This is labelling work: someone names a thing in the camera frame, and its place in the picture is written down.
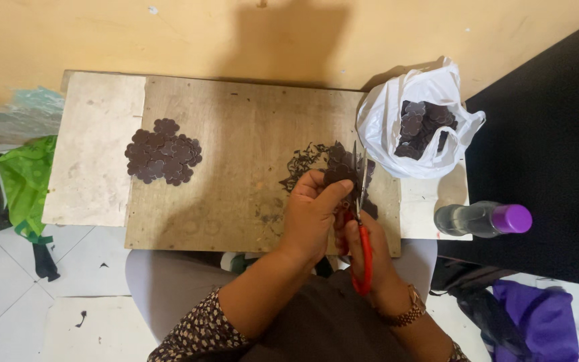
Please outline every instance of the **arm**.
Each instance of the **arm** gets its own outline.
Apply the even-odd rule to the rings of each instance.
[[[361,219],[368,228],[373,249],[370,302],[378,312],[386,316],[399,316],[406,313],[412,307],[408,284],[397,275],[392,267],[385,232],[381,225],[365,211],[362,212]],[[355,275],[363,279],[364,258],[357,222],[352,220],[343,224],[342,217],[339,215],[335,229],[336,246],[340,252],[349,248]],[[449,357],[455,356],[455,344],[427,313],[409,325],[390,327],[390,332],[415,361],[446,362]]]
[[[149,362],[238,349],[259,337],[325,255],[333,210],[351,190],[349,180],[324,188],[323,173],[303,175],[289,196],[278,248],[191,309]]]
[[[352,182],[323,186],[323,173],[310,170],[303,175],[289,196],[278,248],[220,289],[224,315],[247,338],[265,331],[325,255],[333,210],[352,190]]]

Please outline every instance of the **green plastic bag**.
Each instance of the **green plastic bag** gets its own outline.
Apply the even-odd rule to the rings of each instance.
[[[10,222],[15,232],[31,243],[47,244],[42,237],[44,201],[53,165],[57,136],[45,136],[0,157],[0,177],[8,199]]]

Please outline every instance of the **scissors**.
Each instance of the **scissors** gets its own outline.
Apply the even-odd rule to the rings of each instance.
[[[352,285],[355,287],[355,290],[358,292],[359,295],[365,296],[370,292],[370,284],[372,282],[372,247],[370,246],[370,237],[368,234],[368,229],[365,225],[361,222],[361,209],[364,205],[364,199],[366,196],[366,179],[368,175],[368,167],[367,167],[367,149],[364,147],[364,156],[362,158],[361,167],[359,167],[358,159],[357,159],[357,142],[355,141],[355,146],[352,150],[352,169],[355,170],[356,173],[359,173],[360,170],[363,170],[363,178],[361,182],[358,182],[355,185],[356,193],[353,195],[352,198],[352,207],[354,207],[355,214],[350,211],[347,211],[344,216],[345,223],[347,224],[348,221],[355,219],[359,223],[359,234],[361,238],[361,246],[364,251],[364,279],[358,280],[355,276],[354,271],[351,272],[352,275]]]

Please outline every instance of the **patterned sleeve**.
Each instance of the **patterned sleeve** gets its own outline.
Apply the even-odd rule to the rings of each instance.
[[[162,344],[151,352],[148,362],[181,361],[195,354],[235,349],[249,343],[222,313],[216,290],[180,320]]]
[[[468,359],[464,352],[461,351],[461,348],[459,348],[457,343],[453,341],[452,345],[452,355],[450,355],[450,358],[448,358],[448,362],[470,362],[470,359]]]

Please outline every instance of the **wristwatch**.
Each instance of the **wristwatch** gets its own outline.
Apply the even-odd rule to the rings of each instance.
[[[378,309],[375,309],[383,324],[389,326],[406,326],[426,314],[426,305],[423,303],[422,297],[419,295],[419,292],[414,285],[408,285],[408,293],[410,294],[412,307],[410,307],[410,310],[406,313],[400,314],[399,316],[387,316],[379,312]]]

